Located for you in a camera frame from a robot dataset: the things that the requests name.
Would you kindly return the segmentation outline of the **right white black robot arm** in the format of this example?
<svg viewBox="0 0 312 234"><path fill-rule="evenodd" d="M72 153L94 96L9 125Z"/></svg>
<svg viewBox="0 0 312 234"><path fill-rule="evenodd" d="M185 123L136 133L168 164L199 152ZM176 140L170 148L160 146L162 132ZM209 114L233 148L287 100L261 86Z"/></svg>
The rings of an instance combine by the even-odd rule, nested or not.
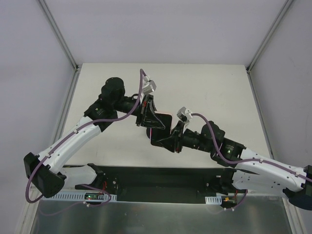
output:
<svg viewBox="0 0 312 234"><path fill-rule="evenodd" d="M302 168L266 158L224 136L213 121L206 122L200 133L186 129L179 121L173 129L151 130L150 142L173 153L180 153L184 147L209 153L213 161L225 167L221 177L210 183L219 193L258 191L286 198L298 208L312 209L310 165Z"/></svg>

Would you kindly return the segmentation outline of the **black phone stand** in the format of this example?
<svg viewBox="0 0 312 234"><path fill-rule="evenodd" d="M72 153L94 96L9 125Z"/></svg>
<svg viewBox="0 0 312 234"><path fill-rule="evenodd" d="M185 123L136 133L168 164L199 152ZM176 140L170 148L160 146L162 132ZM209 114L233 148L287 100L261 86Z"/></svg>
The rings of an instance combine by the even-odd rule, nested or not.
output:
<svg viewBox="0 0 312 234"><path fill-rule="evenodd" d="M151 137L152 137L152 128L147 128L147 129L146 129L146 136L148 137L149 140L151 140Z"/></svg>

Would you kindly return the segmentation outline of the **black phone pink case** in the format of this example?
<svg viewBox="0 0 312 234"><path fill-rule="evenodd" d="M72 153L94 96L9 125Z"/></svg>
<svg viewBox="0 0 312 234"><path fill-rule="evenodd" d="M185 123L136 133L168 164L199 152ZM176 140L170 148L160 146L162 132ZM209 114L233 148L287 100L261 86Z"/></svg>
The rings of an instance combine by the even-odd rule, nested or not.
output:
<svg viewBox="0 0 312 234"><path fill-rule="evenodd" d="M156 116L164 123L165 129L152 128L152 137L150 144L153 146L162 147L159 140L167 138L171 134L173 115L168 113L156 112Z"/></svg>

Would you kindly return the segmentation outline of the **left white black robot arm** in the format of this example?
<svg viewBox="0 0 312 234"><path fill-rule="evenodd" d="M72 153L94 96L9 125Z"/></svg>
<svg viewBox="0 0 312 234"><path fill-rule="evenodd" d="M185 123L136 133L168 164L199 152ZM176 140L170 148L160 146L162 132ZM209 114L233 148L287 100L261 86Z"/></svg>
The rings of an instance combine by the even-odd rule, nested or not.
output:
<svg viewBox="0 0 312 234"><path fill-rule="evenodd" d="M155 90L155 82L147 75L142 75L137 98L127 97L122 79L107 79L98 99L90 105L66 136L39 154L28 153L24 157L28 178L26 188L29 189L30 185L34 184L45 198L57 194L71 179L70 175L61 172L64 164L84 144L106 130L113 122L134 115L137 126L164 130L165 125L156 115L151 95Z"/></svg>

